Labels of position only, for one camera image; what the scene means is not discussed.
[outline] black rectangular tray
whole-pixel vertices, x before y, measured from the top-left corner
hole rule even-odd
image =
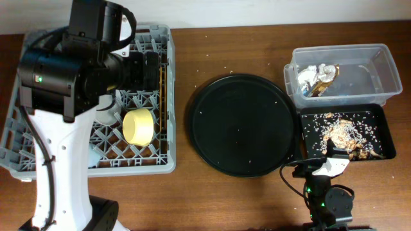
[[[330,112],[333,114],[333,117],[326,118],[324,115]],[[367,139],[365,145],[372,145],[373,150],[376,153],[382,154],[386,159],[392,159],[396,156],[396,150],[383,109],[377,104],[366,104],[302,109],[300,111],[301,130],[307,150],[307,158],[324,155],[321,153],[320,145],[322,140],[321,126],[327,126],[327,123],[336,121],[338,117],[351,120],[354,123],[361,122],[371,126],[372,133],[361,129],[361,126],[358,127],[359,133],[363,138]],[[367,160],[380,160],[380,158],[373,157]]]

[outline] crumpled wrapper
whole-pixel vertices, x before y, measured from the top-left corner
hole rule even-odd
[[[298,74],[298,82],[306,97],[321,96],[340,74],[340,66],[319,65],[319,71],[314,65],[308,66]]]

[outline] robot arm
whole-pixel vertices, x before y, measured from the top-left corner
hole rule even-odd
[[[123,16],[131,33],[120,40]],[[134,41],[135,32],[126,8],[74,0],[69,27],[37,39],[23,55],[21,114],[35,140],[37,202],[20,230],[127,230],[116,201],[89,196],[87,155],[99,96],[139,83],[130,74],[135,60],[112,53]]]

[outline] gray dish rack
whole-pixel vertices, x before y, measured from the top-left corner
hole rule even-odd
[[[29,44],[33,38],[45,32],[38,31],[27,35],[24,44]],[[169,27],[137,27],[135,43],[130,45],[130,52],[147,51],[157,52],[161,58],[162,72],[166,72],[167,76],[162,85],[166,88],[167,96],[162,95],[160,98],[158,90],[120,90],[119,94],[116,94],[116,101],[122,106],[122,113],[115,115],[118,122],[112,126],[94,123],[92,127],[90,143],[101,158],[96,167],[88,169],[89,177],[160,174],[170,173],[175,169],[175,52]],[[0,140],[0,166],[9,170],[14,178],[30,182],[36,178],[33,137],[16,105],[18,85],[19,80],[16,77]],[[160,112],[160,104],[163,107],[166,105],[166,115]],[[128,144],[121,132],[122,116],[126,111],[137,108],[147,108],[155,118],[154,139],[147,147]]]

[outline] food scrap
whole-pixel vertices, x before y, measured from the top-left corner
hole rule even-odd
[[[320,151],[323,155],[327,154],[327,142],[331,140],[337,148],[347,151],[350,160],[385,159],[386,157],[382,153],[377,153],[381,152],[382,148],[376,136],[376,127],[364,122],[364,119],[367,119],[366,116],[331,112],[315,114],[313,115],[313,123],[311,123],[313,127],[306,124],[304,132],[309,135],[308,128],[311,127],[315,133],[319,133],[319,144],[314,143],[312,149]]]

